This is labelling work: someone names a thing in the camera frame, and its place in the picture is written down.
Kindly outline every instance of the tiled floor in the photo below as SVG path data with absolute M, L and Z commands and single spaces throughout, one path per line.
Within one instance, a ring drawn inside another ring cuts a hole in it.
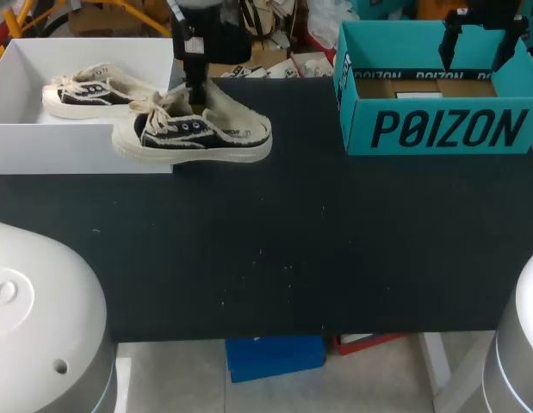
M 449 339 L 460 358 L 472 342 L 466 334 Z M 432 412 L 416 336 L 345 357 L 330 353 L 320 369 L 236 385 L 221 340 L 122 344 L 119 358 L 129 362 L 130 379 L 126 412 L 115 413 Z

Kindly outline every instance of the black table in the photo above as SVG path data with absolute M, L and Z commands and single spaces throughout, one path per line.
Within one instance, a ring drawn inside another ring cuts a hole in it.
M 226 80 L 261 163 L 0 176 L 0 221 L 78 252 L 116 341 L 496 328 L 533 253 L 533 154 L 347 157 L 331 79 Z

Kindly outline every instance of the white box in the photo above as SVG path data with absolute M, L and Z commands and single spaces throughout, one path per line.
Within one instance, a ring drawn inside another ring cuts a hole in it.
M 20 39 L 0 60 L 0 175 L 170 173 L 118 156 L 113 124 L 122 118 L 65 120 L 47 114 L 42 86 L 53 76 L 111 63 L 168 89 L 170 39 Z

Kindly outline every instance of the black and white sneaker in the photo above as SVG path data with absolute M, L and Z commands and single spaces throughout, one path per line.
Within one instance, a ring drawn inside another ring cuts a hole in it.
M 115 125 L 113 147 L 144 163 L 226 161 L 252 163 L 272 147 L 270 120 L 234 101 L 208 81 L 207 108 L 193 114 L 183 84 L 164 97 L 132 102 L 133 114 Z
M 145 100 L 156 90 L 113 65 L 101 64 L 54 77 L 42 89 L 42 105 L 49 114 L 67 119 L 127 116 L 130 102 Z

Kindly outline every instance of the white shoelace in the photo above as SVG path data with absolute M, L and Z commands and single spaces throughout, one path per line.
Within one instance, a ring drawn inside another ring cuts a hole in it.
M 178 128 L 174 125 L 169 125 L 169 114 L 163 109 L 164 106 L 169 106 L 178 99 L 183 99 L 183 94 L 161 96 L 155 92 L 153 96 L 141 101 L 132 101 L 128 105 L 130 110 L 136 114 L 150 114 L 148 117 L 148 130 L 150 133 L 156 135 L 158 133 L 167 133 L 168 131 L 178 132 Z
M 84 93 L 86 89 L 75 80 L 76 76 L 78 76 L 78 73 L 72 76 L 54 76 L 52 78 L 52 85 L 58 86 L 73 95 L 76 93 Z

